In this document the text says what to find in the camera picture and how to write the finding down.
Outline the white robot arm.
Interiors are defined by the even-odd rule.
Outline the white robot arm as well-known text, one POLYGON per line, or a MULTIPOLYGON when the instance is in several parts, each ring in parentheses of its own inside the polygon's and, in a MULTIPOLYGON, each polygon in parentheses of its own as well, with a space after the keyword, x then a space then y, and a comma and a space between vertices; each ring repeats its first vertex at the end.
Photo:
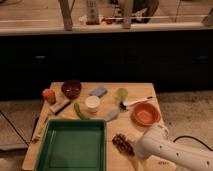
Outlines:
POLYGON ((155 155, 191 171, 213 171, 213 152, 176 144, 168 140, 168 134, 164 125, 151 126, 134 142, 135 155, 142 160, 155 155))

